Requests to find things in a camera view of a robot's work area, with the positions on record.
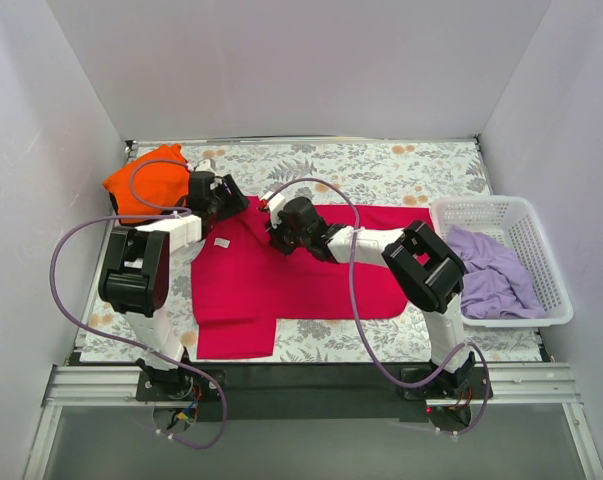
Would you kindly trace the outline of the magenta t shirt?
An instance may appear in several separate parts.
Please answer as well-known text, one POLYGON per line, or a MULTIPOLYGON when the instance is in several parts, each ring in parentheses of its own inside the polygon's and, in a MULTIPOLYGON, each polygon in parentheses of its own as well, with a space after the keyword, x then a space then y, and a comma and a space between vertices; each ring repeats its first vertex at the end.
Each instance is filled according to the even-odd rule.
MULTIPOLYGON (((237 360, 273 354, 277 319, 353 320, 348 267, 316 260, 304 249, 289 256, 269 245, 258 197, 246 211, 218 223, 191 263, 196 355, 237 360)), ((427 208, 357 206, 364 227, 432 226, 427 208)), ((407 299, 384 267, 357 264, 355 287, 362 320, 401 314, 407 299)))

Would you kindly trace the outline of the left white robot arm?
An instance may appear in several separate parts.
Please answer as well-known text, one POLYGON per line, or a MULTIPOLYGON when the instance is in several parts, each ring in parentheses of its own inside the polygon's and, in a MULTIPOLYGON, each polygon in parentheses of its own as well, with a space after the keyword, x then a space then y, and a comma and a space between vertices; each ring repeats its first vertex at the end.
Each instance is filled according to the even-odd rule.
POLYGON ((190 174, 185 206, 190 214, 138 228, 120 226, 111 231, 98 283, 100 298, 121 314, 136 341, 149 349, 136 364, 150 385, 174 400, 186 398, 194 386, 192 373, 175 362, 186 358, 185 348, 167 318, 170 256, 199 242, 213 226, 244 212, 249 200, 231 175, 212 170, 190 174))

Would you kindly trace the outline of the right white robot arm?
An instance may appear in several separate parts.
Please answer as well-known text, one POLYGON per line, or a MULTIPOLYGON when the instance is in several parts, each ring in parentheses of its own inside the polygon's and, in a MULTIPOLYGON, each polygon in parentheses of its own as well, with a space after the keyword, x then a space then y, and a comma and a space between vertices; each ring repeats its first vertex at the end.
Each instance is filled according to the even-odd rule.
POLYGON ((379 371, 392 383, 417 393, 436 389, 456 397, 468 389, 475 354, 466 341, 461 319, 460 294, 465 266, 447 244, 420 220, 403 229, 374 230, 355 224, 330 224, 306 197, 291 200, 279 193, 259 199, 258 209, 269 214, 266 232, 270 244, 285 255, 303 248, 315 259, 348 266, 348 288, 355 324, 365 350, 379 371), (430 373, 423 380, 406 381, 383 367, 361 324, 355 294, 355 265, 388 269, 407 300, 420 309, 429 335, 430 373))

